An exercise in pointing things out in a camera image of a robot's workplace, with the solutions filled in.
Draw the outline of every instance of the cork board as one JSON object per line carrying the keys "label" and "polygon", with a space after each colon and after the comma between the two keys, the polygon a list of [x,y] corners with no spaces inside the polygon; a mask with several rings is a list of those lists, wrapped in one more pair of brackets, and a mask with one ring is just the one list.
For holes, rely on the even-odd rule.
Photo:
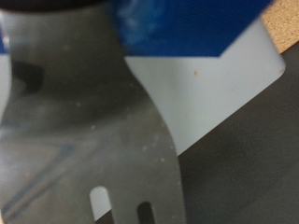
{"label": "cork board", "polygon": [[263,14],[263,22],[278,51],[299,41],[299,0],[277,0]]}

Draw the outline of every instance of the blue object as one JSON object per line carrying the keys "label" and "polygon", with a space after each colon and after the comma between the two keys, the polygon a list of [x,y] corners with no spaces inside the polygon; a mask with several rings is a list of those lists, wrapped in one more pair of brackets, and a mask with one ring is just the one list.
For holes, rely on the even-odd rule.
{"label": "blue object", "polygon": [[127,55],[220,56],[271,0],[111,0]]}

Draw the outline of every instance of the white surface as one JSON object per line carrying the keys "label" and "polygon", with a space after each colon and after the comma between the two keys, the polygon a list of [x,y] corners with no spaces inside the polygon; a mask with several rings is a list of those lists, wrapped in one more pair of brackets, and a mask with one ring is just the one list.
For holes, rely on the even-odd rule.
{"label": "white surface", "polygon": [[93,189],[90,198],[93,208],[93,217],[96,221],[111,209],[107,189],[104,187]]}
{"label": "white surface", "polygon": [[258,19],[220,58],[126,57],[178,154],[279,78],[285,63]]}
{"label": "white surface", "polygon": [[8,54],[0,54],[0,123],[7,105],[10,85],[10,59]]}

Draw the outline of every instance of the gray surface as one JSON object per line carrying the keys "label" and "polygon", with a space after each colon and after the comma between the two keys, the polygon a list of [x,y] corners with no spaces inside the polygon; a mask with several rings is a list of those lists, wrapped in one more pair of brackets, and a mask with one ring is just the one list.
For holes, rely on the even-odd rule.
{"label": "gray surface", "polygon": [[299,43],[285,74],[179,156],[189,224],[299,223]]}
{"label": "gray surface", "polygon": [[185,223],[170,134],[101,7],[3,23],[15,73],[0,130],[5,223],[94,223],[97,186],[118,224],[139,223],[143,202],[157,224]]}

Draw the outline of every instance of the dark object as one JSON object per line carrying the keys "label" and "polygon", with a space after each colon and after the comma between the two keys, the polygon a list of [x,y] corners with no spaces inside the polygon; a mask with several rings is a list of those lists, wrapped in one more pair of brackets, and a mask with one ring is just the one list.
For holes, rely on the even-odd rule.
{"label": "dark object", "polygon": [[0,7],[13,11],[53,11],[85,7],[104,0],[0,0]]}
{"label": "dark object", "polygon": [[12,62],[12,76],[25,82],[26,89],[21,95],[28,95],[41,90],[44,81],[44,70],[29,63]]}

